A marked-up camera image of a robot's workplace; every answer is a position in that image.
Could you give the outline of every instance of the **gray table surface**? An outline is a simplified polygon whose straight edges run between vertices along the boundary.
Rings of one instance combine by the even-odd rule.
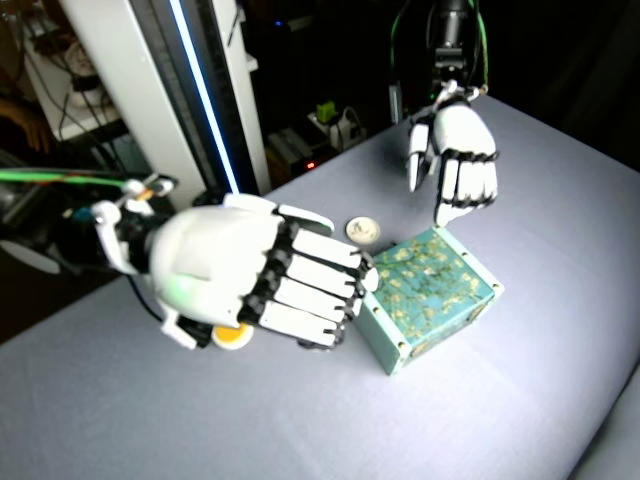
[[[450,231],[506,286],[479,322],[389,378],[355,329],[331,354],[266,332],[189,352],[116,281],[0,348],[0,478],[565,478],[640,352],[640,175],[476,105],[501,196]],[[406,145],[388,130],[270,198],[371,216],[380,251],[432,223]]]

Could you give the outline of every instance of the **blue light strip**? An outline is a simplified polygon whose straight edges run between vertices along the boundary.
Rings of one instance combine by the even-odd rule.
[[[216,115],[213,112],[213,104],[211,102],[211,97],[209,97],[209,92],[207,91],[207,87],[204,83],[204,77],[202,76],[202,70],[200,70],[198,57],[196,55],[195,48],[193,47],[193,41],[191,40],[191,34],[189,33],[189,27],[187,26],[187,21],[184,18],[182,5],[180,5],[180,0],[169,0],[169,3],[171,4],[171,10],[173,10],[173,16],[176,19],[176,24],[178,25],[178,31],[180,32],[182,45],[184,46],[184,50],[187,53],[187,59],[189,60],[189,67],[191,68],[191,73],[193,73],[193,78],[196,81],[196,87],[198,88],[198,93],[200,94],[200,99],[202,100],[202,105],[204,106],[204,111],[205,111],[205,114],[207,115],[207,120],[209,120],[211,133],[213,133],[213,138],[216,142],[218,152],[220,153],[220,158],[222,159],[222,166],[224,167],[224,171],[227,174],[227,179],[229,180],[231,191],[233,193],[240,193],[240,190],[238,189],[238,184],[236,183],[236,178],[233,175],[233,168],[231,168],[231,162],[229,161],[229,155],[227,154],[227,149],[225,148],[224,142],[222,141],[222,134],[220,133],[220,127],[218,126]]]

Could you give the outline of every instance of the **floral box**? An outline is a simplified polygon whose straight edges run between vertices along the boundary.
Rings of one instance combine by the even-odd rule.
[[[504,290],[444,228],[376,262],[380,287],[367,294],[355,324],[389,375],[477,320]]]

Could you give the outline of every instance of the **white robotic hand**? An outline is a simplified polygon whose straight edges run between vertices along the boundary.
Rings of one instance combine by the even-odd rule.
[[[435,223],[451,220],[493,203],[498,195],[495,160],[498,156],[491,132],[470,101],[470,95],[450,81],[432,111],[420,118],[411,131],[407,171],[409,190],[415,191],[438,164],[440,182]]]
[[[183,315],[335,347],[378,273],[367,253],[324,235],[332,230],[311,212],[244,194],[178,213],[155,233],[149,258],[163,331],[195,348],[178,324]]]

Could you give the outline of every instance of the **box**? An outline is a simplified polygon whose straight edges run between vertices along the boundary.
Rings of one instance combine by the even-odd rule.
[[[380,286],[355,324],[392,375],[484,314],[504,287],[444,228],[376,257]]]

